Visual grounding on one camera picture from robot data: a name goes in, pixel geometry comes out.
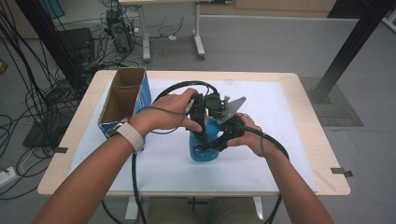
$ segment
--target blue cardboard box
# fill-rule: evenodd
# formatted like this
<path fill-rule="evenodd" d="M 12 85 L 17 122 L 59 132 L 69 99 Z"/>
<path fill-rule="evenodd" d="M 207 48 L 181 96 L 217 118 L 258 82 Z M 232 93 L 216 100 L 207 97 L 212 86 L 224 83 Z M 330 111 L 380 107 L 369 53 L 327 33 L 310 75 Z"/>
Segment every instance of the blue cardboard box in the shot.
<path fill-rule="evenodd" d="M 98 120 L 99 128 L 106 135 L 117 122 L 149 105 L 151 94 L 146 68 L 120 68 L 108 90 Z"/>

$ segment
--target pants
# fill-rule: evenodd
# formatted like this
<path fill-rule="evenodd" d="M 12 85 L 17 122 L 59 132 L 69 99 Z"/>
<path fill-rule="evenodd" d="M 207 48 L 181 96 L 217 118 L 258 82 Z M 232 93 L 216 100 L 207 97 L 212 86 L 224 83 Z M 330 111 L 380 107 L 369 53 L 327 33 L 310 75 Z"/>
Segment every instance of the pants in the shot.
<path fill-rule="evenodd" d="M 148 224 L 198 224 L 187 198 L 150 198 Z M 260 224 L 253 198 L 215 198 L 212 224 Z"/>

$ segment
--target black tape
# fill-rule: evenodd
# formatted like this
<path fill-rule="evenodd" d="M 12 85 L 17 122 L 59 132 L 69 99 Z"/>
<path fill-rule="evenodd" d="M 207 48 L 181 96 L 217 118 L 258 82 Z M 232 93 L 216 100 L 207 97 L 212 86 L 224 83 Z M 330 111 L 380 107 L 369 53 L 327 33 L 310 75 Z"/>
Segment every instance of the black tape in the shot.
<path fill-rule="evenodd" d="M 335 175 L 344 175 L 344 177 L 351 177 L 353 176 L 351 171 L 346 171 L 344 168 L 331 168 L 332 173 Z"/>
<path fill-rule="evenodd" d="M 56 147 L 55 149 L 53 149 L 53 152 L 56 153 L 66 153 L 68 147 Z"/>

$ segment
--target white paper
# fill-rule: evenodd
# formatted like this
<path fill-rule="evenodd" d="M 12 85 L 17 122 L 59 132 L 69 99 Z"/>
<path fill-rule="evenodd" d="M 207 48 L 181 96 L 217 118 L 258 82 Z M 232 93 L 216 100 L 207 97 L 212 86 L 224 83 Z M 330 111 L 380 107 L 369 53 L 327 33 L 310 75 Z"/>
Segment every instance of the white paper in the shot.
<path fill-rule="evenodd" d="M 149 80 L 152 99 L 180 81 Z M 221 98 L 228 95 L 233 101 L 246 96 L 247 100 L 239 111 L 249 114 L 256 124 L 285 147 L 296 170 L 313 191 L 318 191 L 279 83 L 234 80 L 207 82 L 218 89 Z M 97 120 L 109 85 L 110 82 L 78 145 L 70 172 L 106 140 L 97 126 Z M 206 93 L 206 87 L 193 88 Z M 128 160 L 110 191 L 133 190 L 131 167 L 131 160 Z M 189 152 L 189 132 L 184 128 L 166 135 L 150 133 L 146 138 L 145 150 L 137 154 L 136 171 L 138 189 L 146 195 L 257 195 L 278 192 L 266 161 L 257 157 L 248 147 L 228 147 L 213 161 L 193 161 Z"/>

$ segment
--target forearm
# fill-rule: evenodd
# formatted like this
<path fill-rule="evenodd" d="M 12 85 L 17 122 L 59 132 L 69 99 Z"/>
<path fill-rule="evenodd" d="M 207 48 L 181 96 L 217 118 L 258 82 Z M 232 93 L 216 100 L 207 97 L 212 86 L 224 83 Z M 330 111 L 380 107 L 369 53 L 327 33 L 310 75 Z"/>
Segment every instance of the forearm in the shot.
<path fill-rule="evenodd" d="M 66 178 L 35 223 L 87 223 L 132 152 L 122 136 L 108 139 Z"/>
<path fill-rule="evenodd" d="M 288 159 L 266 143 L 266 160 L 274 176 L 292 223 L 332 223 L 332 218 Z"/>

